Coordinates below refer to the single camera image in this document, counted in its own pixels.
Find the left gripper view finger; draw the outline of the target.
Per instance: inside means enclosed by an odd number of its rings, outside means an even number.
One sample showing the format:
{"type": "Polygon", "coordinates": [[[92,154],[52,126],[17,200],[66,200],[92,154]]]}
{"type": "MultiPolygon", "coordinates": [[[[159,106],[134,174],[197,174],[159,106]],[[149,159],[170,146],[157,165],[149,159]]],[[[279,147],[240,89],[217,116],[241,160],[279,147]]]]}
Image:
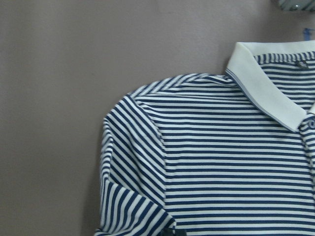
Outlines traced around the left gripper view finger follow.
{"type": "Polygon", "coordinates": [[[161,236],[185,236],[185,230],[164,228],[161,230],[161,236]]]}

